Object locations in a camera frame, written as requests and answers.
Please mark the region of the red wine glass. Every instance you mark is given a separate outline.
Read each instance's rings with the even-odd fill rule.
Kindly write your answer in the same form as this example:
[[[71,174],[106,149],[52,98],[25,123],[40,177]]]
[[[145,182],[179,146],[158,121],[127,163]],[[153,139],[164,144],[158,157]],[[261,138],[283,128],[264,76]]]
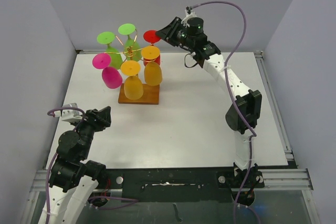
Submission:
[[[148,30],[143,34],[143,38],[145,41],[150,43],[151,46],[155,46],[155,43],[159,42],[161,39],[156,35],[156,30]],[[161,64],[161,55],[159,55],[155,61],[158,65]],[[143,62],[144,66],[148,64],[148,61]]]

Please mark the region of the green wine glass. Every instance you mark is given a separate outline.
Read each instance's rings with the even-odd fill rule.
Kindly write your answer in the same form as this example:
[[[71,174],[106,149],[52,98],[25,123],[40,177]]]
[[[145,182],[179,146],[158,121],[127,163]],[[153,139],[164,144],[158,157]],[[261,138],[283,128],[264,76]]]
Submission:
[[[111,44],[115,40],[115,38],[116,38],[116,36],[115,36],[114,33],[110,32],[110,31],[104,31],[97,36],[97,42],[99,44],[107,46],[106,53],[111,58],[110,66],[119,70],[122,63],[123,63],[123,59],[122,59],[119,51],[111,46]]]
[[[142,56],[140,52],[140,46],[137,42],[137,29],[134,24],[125,23],[118,28],[120,35],[127,36],[127,40],[124,43],[124,55],[126,60],[140,61]]]

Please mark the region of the magenta wine glass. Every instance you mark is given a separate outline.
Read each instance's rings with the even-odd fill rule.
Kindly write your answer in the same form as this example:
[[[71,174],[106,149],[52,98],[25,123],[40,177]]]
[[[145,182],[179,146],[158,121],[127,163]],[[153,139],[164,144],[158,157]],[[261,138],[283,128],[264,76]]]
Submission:
[[[111,67],[111,57],[108,53],[99,53],[94,56],[92,65],[99,70],[102,70],[102,79],[109,89],[116,89],[122,85],[123,79],[119,71]]]

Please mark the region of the orange wine glass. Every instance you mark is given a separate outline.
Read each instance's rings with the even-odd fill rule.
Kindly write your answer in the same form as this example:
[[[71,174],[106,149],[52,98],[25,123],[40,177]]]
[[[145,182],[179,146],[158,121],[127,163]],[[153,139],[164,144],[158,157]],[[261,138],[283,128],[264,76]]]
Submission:
[[[138,100],[143,96],[143,84],[138,77],[141,66],[137,61],[129,60],[121,65],[121,72],[127,76],[124,81],[124,94],[129,100]]]
[[[144,68],[144,79],[149,86],[158,86],[161,84],[162,69],[155,61],[160,56],[160,50],[156,46],[144,47],[141,51],[143,61],[146,62]]]

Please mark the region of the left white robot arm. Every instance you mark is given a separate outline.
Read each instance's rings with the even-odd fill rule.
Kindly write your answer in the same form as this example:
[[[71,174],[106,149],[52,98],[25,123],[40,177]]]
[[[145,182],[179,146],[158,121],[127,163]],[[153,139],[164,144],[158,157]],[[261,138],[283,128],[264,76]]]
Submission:
[[[48,166],[39,223],[75,223],[93,191],[110,186],[106,166],[88,160],[88,155],[94,134],[111,125],[111,107],[83,111],[69,104],[47,114],[74,128],[61,134]]]

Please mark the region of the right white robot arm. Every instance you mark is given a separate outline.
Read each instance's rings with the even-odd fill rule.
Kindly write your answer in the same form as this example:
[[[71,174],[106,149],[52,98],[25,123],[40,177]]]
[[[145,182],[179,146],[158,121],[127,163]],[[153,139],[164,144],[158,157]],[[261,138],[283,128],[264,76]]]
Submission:
[[[249,170],[253,164],[251,141],[256,136],[254,129],[260,118],[262,95],[238,78],[219,48],[208,40],[203,28],[204,21],[199,17],[177,17],[155,34],[168,44],[187,50],[197,64],[228,92],[232,104],[226,112],[225,120],[235,132],[234,182],[245,187],[253,179]]]

